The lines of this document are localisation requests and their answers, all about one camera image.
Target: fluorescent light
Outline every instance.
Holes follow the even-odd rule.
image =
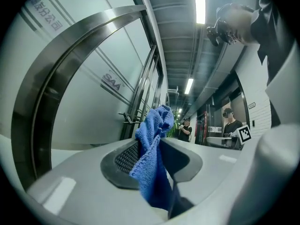
[[[189,78],[189,80],[187,82],[187,88],[186,88],[186,91],[184,92],[184,94],[189,94],[189,91],[191,90],[193,81],[194,81],[193,78]]]
[[[205,24],[205,0],[196,1],[196,23]]]

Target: metal frame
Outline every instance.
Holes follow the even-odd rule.
[[[211,110],[210,110],[210,104],[207,104],[208,107],[208,114],[209,114],[209,119],[208,119],[208,127],[207,127],[207,137],[210,137],[210,125],[211,125]]]
[[[133,1],[136,5],[147,4],[147,1],[143,1],[143,0],[133,0]],[[155,34],[155,30],[158,31],[158,28],[154,28],[152,26],[153,20],[151,19],[151,17],[153,16],[153,14],[149,14],[149,13],[151,13],[151,12],[148,9],[146,11],[142,12],[141,22],[142,22],[142,25],[146,32],[150,47],[152,47],[153,45],[157,45],[158,48],[157,48],[155,54],[160,55],[158,58],[158,64],[157,64],[158,83],[157,83],[157,87],[156,87],[155,94],[154,94],[154,100],[153,100],[153,104],[152,104],[152,108],[155,109],[158,107],[158,104],[159,104],[159,99],[160,99],[160,94],[161,94],[161,86],[162,86],[163,80],[164,80],[164,72],[163,72],[161,54],[159,52],[160,51],[159,46],[162,46],[162,45],[161,45],[160,37],[156,37],[156,34]]]
[[[130,115],[130,118],[132,121],[135,120],[138,114],[138,108],[140,106],[140,103],[142,101],[143,93],[145,90],[145,83],[147,81],[147,78],[149,76],[149,72],[152,68],[152,62],[154,59],[154,54],[156,50],[156,45],[154,45],[147,57],[146,63],[144,65],[144,68],[141,72],[140,78],[138,80],[137,86],[135,88],[135,93],[133,96],[132,106],[129,108],[128,114]],[[132,133],[134,130],[134,124],[124,124],[123,130],[121,133],[120,140],[128,139],[132,137]]]
[[[150,90],[151,90],[151,85],[152,85],[152,82],[153,82],[155,69],[156,69],[156,66],[158,64],[158,59],[159,59],[159,56],[157,56],[155,58],[154,66],[151,66],[151,72],[149,74],[150,83],[149,83],[149,86],[148,86],[148,89],[147,89],[147,94],[146,94],[146,98],[145,98],[145,101],[144,101],[144,106],[142,107],[140,122],[144,121],[145,111],[146,111],[146,107],[147,107],[147,103],[148,103],[148,99],[149,99],[149,95],[150,95]]]
[[[11,126],[13,157],[24,189],[52,168],[55,116],[78,68],[105,39],[139,19],[145,9],[144,5],[118,7],[84,18],[53,39],[32,63],[17,94]]]
[[[235,79],[238,82],[238,85],[239,85],[239,88],[240,88],[240,94],[242,96],[244,107],[245,107],[246,123],[247,123],[249,129],[251,130],[251,128],[250,128],[251,126],[250,126],[249,109],[248,109],[248,105],[247,105],[247,100],[246,100],[246,97],[245,97],[244,89],[243,89],[242,84],[240,83],[240,79],[239,79],[238,74],[236,72],[234,72],[234,73],[235,73]]]
[[[197,144],[199,145],[203,145],[202,139],[203,139],[203,135],[204,135],[204,122],[205,122],[205,112],[203,114],[201,114],[200,116],[197,117],[198,121],[200,121],[200,123],[197,123],[198,126],[202,125],[202,129],[197,129],[197,134],[196,134],[196,140],[195,142],[198,142]]]

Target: blue cloth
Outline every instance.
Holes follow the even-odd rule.
[[[170,107],[150,109],[146,119],[136,130],[135,137],[141,142],[141,158],[129,175],[139,181],[140,192],[146,201],[156,208],[169,209],[172,189],[161,157],[161,137],[173,127],[174,117]]]

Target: tiled wall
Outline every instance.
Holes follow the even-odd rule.
[[[250,130],[253,137],[260,137],[271,127],[270,101],[265,93],[268,81],[267,59],[261,65],[257,56],[258,45],[248,46],[236,72],[246,97],[247,105],[255,103],[249,109]]]

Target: person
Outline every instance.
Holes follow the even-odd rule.
[[[243,126],[240,121],[234,118],[233,111],[230,108],[224,110],[223,117],[228,119],[228,123],[224,127],[223,136],[225,136],[225,134],[233,133],[236,129]]]
[[[268,58],[269,85],[287,58],[294,38],[271,0],[259,0],[259,6],[256,11],[236,3],[218,8],[216,25],[207,28],[207,36],[215,46],[218,38],[229,44],[260,44],[257,55],[261,64]],[[278,126],[280,120],[271,102],[270,109],[271,126]]]
[[[192,133],[192,128],[189,126],[190,124],[190,119],[186,118],[184,119],[184,126],[180,126],[180,133],[178,136],[178,140],[182,140],[185,142],[189,142],[189,136]]]

